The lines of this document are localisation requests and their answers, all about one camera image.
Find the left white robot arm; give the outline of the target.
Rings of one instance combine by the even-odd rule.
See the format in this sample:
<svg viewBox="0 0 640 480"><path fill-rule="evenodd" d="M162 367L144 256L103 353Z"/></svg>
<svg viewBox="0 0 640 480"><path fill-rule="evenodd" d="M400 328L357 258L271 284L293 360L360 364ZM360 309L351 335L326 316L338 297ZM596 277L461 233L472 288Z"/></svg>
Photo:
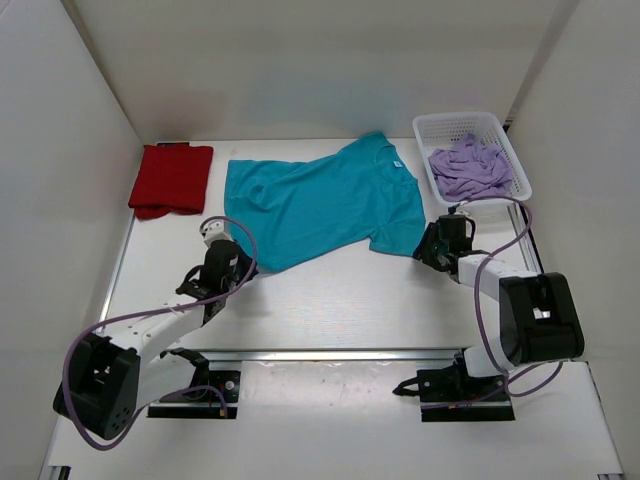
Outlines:
<svg viewBox="0 0 640 480"><path fill-rule="evenodd" d="M225 307L257 274L257 249L224 234L207 244L168 305L104 320L83 331L63 362L53 409L69 419L91 448L108 451L128 434L142 411L165 397L215 402L228 413L223 383L211 380L210 362L179 346Z"/></svg>

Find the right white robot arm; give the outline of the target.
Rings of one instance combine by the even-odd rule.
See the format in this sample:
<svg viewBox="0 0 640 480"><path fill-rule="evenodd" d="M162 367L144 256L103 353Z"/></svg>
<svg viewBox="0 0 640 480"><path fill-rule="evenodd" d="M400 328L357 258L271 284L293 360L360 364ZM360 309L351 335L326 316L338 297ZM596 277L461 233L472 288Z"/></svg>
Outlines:
<svg viewBox="0 0 640 480"><path fill-rule="evenodd" d="M413 258L472 289L479 346L463 351L449 387L470 400L485 377L521 365L582 356L585 339L566 277L519 269L472 248L473 220L447 214L429 223Z"/></svg>

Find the red t-shirt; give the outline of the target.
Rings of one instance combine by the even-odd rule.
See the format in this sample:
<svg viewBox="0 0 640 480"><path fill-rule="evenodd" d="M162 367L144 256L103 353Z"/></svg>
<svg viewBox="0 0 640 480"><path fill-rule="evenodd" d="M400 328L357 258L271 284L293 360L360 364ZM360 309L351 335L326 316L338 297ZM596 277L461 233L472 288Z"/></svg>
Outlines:
<svg viewBox="0 0 640 480"><path fill-rule="evenodd" d="M204 211L210 146L146 145L128 206L138 220L167 214L198 215Z"/></svg>

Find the teal t-shirt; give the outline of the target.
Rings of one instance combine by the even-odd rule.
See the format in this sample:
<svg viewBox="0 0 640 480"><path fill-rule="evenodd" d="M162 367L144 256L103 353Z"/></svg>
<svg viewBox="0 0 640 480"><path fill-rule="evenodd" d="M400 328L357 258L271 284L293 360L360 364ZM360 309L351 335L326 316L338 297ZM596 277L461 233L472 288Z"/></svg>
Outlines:
<svg viewBox="0 0 640 480"><path fill-rule="evenodd" d="M224 212L272 273L362 240L410 256L426 227L418 182L381 132L308 162L230 161Z"/></svg>

